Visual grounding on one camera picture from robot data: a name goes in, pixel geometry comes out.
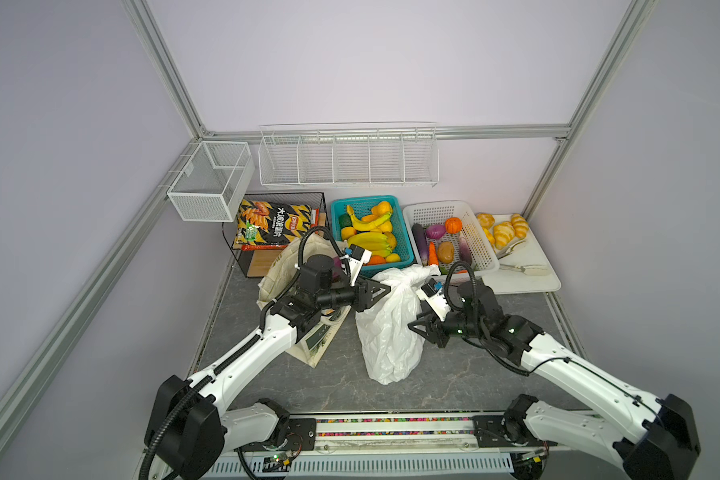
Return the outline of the cream canvas tote bag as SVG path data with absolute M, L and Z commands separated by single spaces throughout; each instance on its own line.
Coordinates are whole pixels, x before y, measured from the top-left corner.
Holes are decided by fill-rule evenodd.
M 298 276 L 298 253 L 301 240 L 297 239 L 281 251 L 272 263 L 268 273 L 258 284 L 259 294 L 257 305 L 260 309 L 271 301 L 296 300 L 306 305 L 310 294 L 300 287 Z M 318 233 L 307 239 L 304 249 L 304 261 L 315 255 L 326 255 L 331 259 L 337 257 L 328 240 Z M 314 368 L 324 356 L 329 345 L 349 315 L 348 306 L 324 309 L 321 316 L 308 324 L 308 330 L 297 344 L 287 353 L 297 360 Z

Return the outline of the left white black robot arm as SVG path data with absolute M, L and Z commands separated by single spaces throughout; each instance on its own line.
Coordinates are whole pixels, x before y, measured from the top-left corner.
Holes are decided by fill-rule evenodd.
M 251 444 L 279 446 L 287 437 L 290 415 L 263 399 L 232 410 L 240 392 L 274 359 L 295 346 L 326 310 L 371 308 L 389 286 L 364 278 L 374 255 L 358 245 L 335 254 L 304 254 L 310 236 L 298 245 L 296 274 L 260 312 L 258 325 L 236 346 L 186 379 L 170 376 L 158 388 L 147 424 L 146 451 L 138 470 L 147 479 L 154 460 L 170 468 L 170 478 L 199 479 L 230 450 Z

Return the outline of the white plastic grocery bag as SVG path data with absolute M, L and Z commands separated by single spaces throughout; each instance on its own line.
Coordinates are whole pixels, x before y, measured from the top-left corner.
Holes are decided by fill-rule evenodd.
M 355 315 L 369 377 L 389 385 L 406 379 L 418 366 L 424 340 L 408 324 L 422 312 L 416 290 L 440 274 L 436 266 L 389 268 L 373 276 L 390 288 L 376 305 Z

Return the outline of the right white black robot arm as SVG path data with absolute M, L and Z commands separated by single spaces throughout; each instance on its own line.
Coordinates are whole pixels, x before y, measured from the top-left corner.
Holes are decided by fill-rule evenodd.
M 621 381 L 575 354 L 536 323 L 503 311 L 494 291 L 471 277 L 458 287 L 429 278 L 416 291 L 422 311 L 409 329 L 439 348 L 452 338 L 487 352 L 507 370 L 538 375 L 590 408 L 554 407 L 520 394 L 501 419 L 473 420 L 475 435 L 515 445 L 569 447 L 618 467 L 631 479 L 687 479 L 701 454 L 691 406 Z

